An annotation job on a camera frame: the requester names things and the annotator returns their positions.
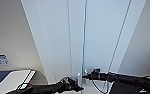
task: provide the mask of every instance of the white wall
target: white wall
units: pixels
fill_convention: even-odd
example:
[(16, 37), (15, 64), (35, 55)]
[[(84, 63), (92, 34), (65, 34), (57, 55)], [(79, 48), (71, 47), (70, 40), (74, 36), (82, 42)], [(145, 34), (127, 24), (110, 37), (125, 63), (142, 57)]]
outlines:
[(147, 0), (142, 11), (119, 73), (137, 76), (150, 74), (150, 0)]
[(0, 71), (34, 69), (44, 74), (20, 0), (0, 0), (0, 54), (11, 63)]

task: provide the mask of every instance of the sticker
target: sticker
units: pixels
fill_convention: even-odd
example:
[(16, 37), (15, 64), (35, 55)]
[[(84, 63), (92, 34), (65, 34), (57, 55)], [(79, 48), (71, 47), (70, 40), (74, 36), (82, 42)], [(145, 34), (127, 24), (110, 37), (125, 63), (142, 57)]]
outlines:
[(2, 66), (10, 65), (10, 62), (7, 60), (5, 55), (0, 55), (0, 65)]

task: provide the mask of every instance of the vertical panel seam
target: vertical panel seam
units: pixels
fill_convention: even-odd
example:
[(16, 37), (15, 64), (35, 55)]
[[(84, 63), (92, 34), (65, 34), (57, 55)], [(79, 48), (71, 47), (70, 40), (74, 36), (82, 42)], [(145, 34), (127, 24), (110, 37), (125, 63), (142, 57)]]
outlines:
[[(39, 10), (39, 16), (40, 16), (40, 19), (41, 19), (41, 22), (42, 22), (42, 29), (43, 29), (43, 33), (44, 33), (44, 36), (45, 36), (45, 41), (46, 41), (46, 43), (47, 43), (47, 36), (46, 36), (46, 34), (45, 34), (45, 27), (44, 27), (44, 22), (43, 22), (43, 20), (42, 20), (42, 14), (41, 14), (41, 11), (40, 11), (40, 6), (39, 6), (39, 4), (38, 4), (38, 2), (37, 2), (37, 0), (35, 0), (36, 1), (36, 3), (37, 3), (37, 6), (38, 6), (38, 10)], [(53, 64), (51, 63), (51, 65), (52, 65), (52, 71), (53, 71), (53, 74), (54, 74), (54, 77), (55, 77), (55, 81), (57, 82), (57, 80), (56, 80), (56, 74), (55, 74), (55, 70), (54, 70), (54, 66), (53, 66)]]
[(71, 71), (71, 76), (72, 76), (72, 45), (71, 45), (71, 30), (70, 30), (70, 6), (69, 6), (69, 0), (67, 0), (67, 14), (68, 14), (68, 30), (69, 30), (69, 45), (70, 45), (70, 71)]
[(128, 15), (128, 11), (129, 11), (129, 8), (130, 8), (130, 5), (131, 5), (131, 2), (132, 2), (132, 0), (130, 0), (130, 1), (129, 1), (129, 5), (128, 5), (128, 8), (127, 8), (127, 11), (126, 11), (126, 14), (125, 14), (125, 18), (124, 18), (124, 21), (123, 21), (123, 24), (122, 24), (122, 28), (121, 28), (121, 31), (120, 31), (120, 34), (119, 34), (119, 37), (118, 37), (117, 43), (116, 43), (115, 51), (114, 51), (114, 53), (113, 53), (113, 56), (112, 56), (112, 59), (111, 59), (111, 63), (110, 63), (110, 66), (109, 66), (108, 72), (110, 71), (110, 68), (111, 68), (112, 62), (113, 62), (114, 57), (115, 57), (115, 53), (116, 53), (116, 50), (117, 50), (117, 47), (118, 47), (118, 44), (119, 44), (119, 40), (120, 40), (120, 38), (121, 38), (122, 30), (123, 30), (123, 27), (124, 27), (124, 24), (125, 24), (125, 21), (126, 21), (126, 17), (127, 17), (127, 15)]

